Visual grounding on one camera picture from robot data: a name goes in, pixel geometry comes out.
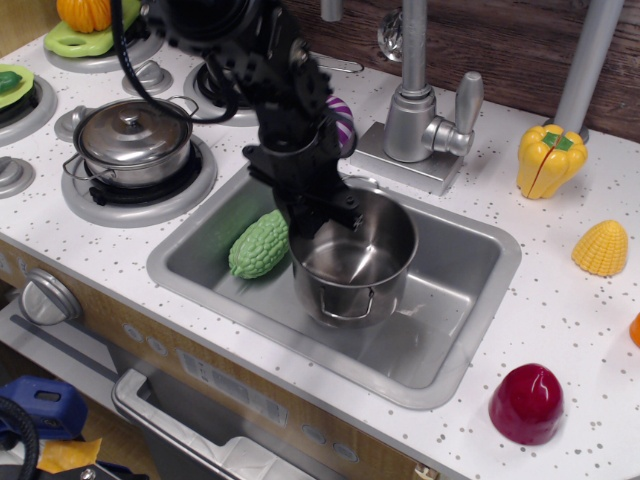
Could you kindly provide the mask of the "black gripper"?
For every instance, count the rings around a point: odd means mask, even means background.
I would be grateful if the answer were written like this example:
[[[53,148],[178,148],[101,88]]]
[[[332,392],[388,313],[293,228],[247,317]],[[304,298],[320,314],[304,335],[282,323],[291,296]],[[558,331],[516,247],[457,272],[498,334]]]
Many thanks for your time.
[[[322,119],[301,146],[268,141],[243,148],[249,173],[271,188],[276,207],[299,236],[313,239],[329,221],[350,231],[363,222],[357,195],[338,173],[336,115]]]

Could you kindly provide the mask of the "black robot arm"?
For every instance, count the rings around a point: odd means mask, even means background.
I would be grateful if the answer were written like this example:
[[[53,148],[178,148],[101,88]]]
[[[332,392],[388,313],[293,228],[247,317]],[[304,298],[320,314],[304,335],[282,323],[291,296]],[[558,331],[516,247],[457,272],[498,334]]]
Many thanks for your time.
[[[148,28],[171,46],[201,56],[228,100],[242,94],[258,120],[244,148],[252,177],[305,238],[333,220],[356,230],[363,214],[338,173],[344,154],[330,77],[310,56],[294,16],[279,1],[145,1]]]

